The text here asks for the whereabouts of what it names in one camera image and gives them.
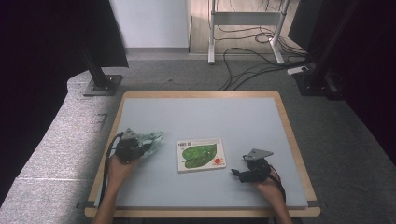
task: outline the power strip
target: power strip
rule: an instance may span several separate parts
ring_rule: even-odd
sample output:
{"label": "power strip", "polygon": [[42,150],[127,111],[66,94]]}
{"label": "power strip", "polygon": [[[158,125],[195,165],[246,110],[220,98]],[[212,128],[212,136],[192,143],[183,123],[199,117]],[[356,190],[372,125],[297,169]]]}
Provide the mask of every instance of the power strip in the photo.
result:
{"label": "power strip", "polygon": [[306,71],[308,71],[308,70],[309,70],[309,69],[308,69],[306,66],[301,66],[301,67],[296,67],[296,68],[288,69],[288,74],[289,74],[289,75],[293,75],[293,74],[296,74],[296,73],[306,72]]}

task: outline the white wall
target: white wall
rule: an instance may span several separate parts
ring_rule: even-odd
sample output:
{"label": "white wall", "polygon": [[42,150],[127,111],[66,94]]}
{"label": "white wall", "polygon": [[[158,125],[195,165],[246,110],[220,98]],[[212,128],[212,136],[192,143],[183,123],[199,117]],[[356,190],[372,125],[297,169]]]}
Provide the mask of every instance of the white wall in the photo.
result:
{"label": "white wall", "polygon": [[110,0],[125,48],[187,48],[190,0]]}

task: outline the metal rack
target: metal rack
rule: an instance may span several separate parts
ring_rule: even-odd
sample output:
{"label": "metal rack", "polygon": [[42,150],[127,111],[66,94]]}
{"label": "metal rack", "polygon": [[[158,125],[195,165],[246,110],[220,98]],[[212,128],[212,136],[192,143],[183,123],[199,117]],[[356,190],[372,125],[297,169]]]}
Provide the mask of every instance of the metal rack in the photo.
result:
{"label": "metal rack", "polygon": [[209,39],[209,64],[215,63],[215,25],[274,25],[276,27],[274,38],[270,40],[271,48],[278,63],[284,63],[280,54],[277,40],[286,18],[290,0],[285,0],[279,12],[218,12],[216,11],[216,0],[212,0],[212,11],[210,20]]}

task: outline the black curtain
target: black curtain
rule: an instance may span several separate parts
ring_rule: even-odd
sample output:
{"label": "black curtain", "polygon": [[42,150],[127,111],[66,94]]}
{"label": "black curtain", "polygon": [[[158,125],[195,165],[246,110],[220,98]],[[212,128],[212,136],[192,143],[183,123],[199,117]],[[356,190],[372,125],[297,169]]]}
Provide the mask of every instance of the black curtain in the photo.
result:
{"label": "black curtain", "polygon": [[346,101],[396,164],[394,8],[394,1],[360,0],[335,47],[332,68],[341,75]]}
{"label": "black curtain", "polygon": [[0,3],[0,203],[84,72],[81,48],[101,67],[127,67],[108,0]]}

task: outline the metal stand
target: metal stand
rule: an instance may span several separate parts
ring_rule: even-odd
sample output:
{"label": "metal stand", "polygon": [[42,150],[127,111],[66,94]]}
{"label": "metal stand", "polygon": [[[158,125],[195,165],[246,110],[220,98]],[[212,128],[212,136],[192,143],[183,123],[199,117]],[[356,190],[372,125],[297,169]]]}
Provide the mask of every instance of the metal stand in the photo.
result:
{"label": "metal stand", "polygon": [[87,47],[80,43],[82,58],[91,73],[92,80],[83,93],[84,96],[112,96],[119,86],[122,75],[105,75],[102,68],[92,59]]}
{"label": "metal stand", "polygon": [[284,63],[280,54],[277,40],[286,18],[290,0],[285,0],[280,12],[217,12],[216,0],[212,0],[210,20],[210,39],[208,62],[215,63],[215,25],[274,25],[276,26],[274,38],[270,40],[271,48],[278,63]]}
{"label": "metal stand", "polygon": [[337,81],[338,76],[329,72],[331,66],[332,53],[339,36],[346,27],[350,17],[355,11],[360,0],[353,0],[346,9],[346,13],[325,46],[313,72],[295,74],[294,78],[303,96],[328,96],[329,98],[341,99],[341,85]]}

